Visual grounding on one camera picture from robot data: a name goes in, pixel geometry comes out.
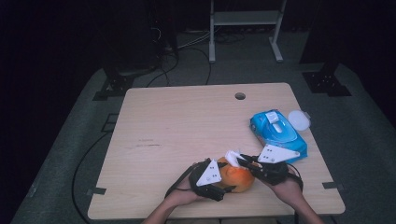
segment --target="floor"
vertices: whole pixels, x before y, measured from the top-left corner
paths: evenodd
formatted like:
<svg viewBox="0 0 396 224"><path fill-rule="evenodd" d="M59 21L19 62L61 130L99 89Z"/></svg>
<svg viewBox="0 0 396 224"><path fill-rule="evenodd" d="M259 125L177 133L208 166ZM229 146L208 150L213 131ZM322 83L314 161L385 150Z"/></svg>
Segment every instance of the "floor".
<svg viewBox="0 0 396 224"><path fill-rule="evenodd" d="M311 131L346 205L342 215L323 216L325 222L395 223L395 129L358 76L342 64L335 75L351 96L329 97L309 90L302 73L318 71L322 64L299 64L308 32L279 35L283 63L274 58L270 34L224 36L225 43L216 45L213 64L206 58L207 41L199 42L181 50L178 63L174 57L163 57L162 69L170 70L167 77L160 76L163 70L158 69L136 78L133 88L289 83L301 109L311 117ZM180 34L177 42L181 46L197 37ZM140 223L86 216L123 100L93 100L105 80L102 69L92 74L12 223ZM292 217L277 220L293 223Z"/></svg>

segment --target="white shelf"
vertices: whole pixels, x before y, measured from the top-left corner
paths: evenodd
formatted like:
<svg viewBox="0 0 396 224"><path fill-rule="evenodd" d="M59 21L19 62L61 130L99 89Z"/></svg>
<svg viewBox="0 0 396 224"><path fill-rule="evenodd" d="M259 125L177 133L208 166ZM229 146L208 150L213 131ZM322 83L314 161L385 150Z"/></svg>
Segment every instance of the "white shelf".
<svg viewBox="0 0 396 224"><path fill-rule="evenodd" d="M276 24L279 11L230 11L215 12L214 25Z"/></svg>

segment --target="wooden table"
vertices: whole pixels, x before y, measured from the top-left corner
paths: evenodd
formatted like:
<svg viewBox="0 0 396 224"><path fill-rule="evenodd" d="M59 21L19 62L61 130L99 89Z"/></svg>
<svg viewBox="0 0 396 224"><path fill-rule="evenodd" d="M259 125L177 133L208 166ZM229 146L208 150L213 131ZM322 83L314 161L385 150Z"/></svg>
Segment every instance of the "wooden table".
<svg viewBox="0 0 396 224"><path fill-rule="evenodd" d="M236 99L237 93L246 98ZM269 109L285 116L300 109L287 83L128 90L97 182L106 193L93 195L89 217L145 218L194 162L218 159L230 149L259 155L262 145L249 129L249 119ZM312 133L300 134L308 144L308 158L294 165L302 175L305 198L318 214L343 213L338 190L322 186L332 177ZM181 206L170 217L291 214L289 206L256 180L244 193L226 194L218 203L207 199Z"/></svg>

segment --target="blue package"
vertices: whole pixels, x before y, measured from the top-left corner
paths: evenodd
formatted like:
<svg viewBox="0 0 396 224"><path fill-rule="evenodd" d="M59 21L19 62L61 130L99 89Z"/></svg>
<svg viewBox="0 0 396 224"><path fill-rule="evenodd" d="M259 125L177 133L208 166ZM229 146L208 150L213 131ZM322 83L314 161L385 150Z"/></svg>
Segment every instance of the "blue package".
<svg viewBox="0 0 396 224"><path fill-rule="evenodd" d="M276 109L258 113L250 119L250 129L263 146L266 144L298 151L300 156L286 162L292 163L308 156L307 144L289 121Z"/></svg>

